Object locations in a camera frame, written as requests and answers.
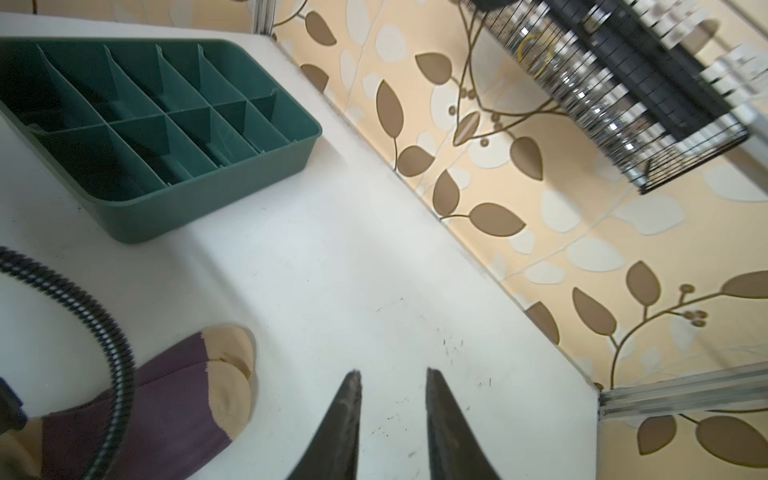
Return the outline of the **green divided tray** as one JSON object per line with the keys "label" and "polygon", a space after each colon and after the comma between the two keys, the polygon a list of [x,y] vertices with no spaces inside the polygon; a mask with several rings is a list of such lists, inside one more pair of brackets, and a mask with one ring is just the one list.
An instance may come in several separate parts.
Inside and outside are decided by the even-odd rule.
{"label": "green divided tray", "polygon": [[5,38],[1,112],[124,244],[299,173],[322,133],[247,51],[220,39]]}

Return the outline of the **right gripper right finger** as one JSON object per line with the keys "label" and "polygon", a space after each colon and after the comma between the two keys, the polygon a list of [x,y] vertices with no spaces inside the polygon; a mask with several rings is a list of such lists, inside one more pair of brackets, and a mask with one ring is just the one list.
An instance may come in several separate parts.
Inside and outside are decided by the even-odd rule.
{"label": "right gripper right finger", "polygon": [[430,478],[499,480],[439,370],[427,369],[425,393]]}

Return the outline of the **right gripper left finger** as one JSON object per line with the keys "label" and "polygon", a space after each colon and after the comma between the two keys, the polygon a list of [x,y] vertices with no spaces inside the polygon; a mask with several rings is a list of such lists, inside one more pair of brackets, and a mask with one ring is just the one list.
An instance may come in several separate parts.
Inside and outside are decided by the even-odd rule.
{"label": "right gripper left finger", "polygon": [[356,479],[361,407],[361,373],[352,370],[288,479]]}

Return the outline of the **purple sock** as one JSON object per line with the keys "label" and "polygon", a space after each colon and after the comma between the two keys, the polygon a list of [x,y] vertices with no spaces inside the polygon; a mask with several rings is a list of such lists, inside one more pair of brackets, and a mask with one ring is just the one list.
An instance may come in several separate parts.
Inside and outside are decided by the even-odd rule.
{"label": "purple sock", "polygon": [[[254,346],[236,325],[204,329],[136,372],[134,404],[110,479],[187,479],[245,429]],[[100,444],[110,392],[32,418],[1,437],[4,479],[78,479]]]}

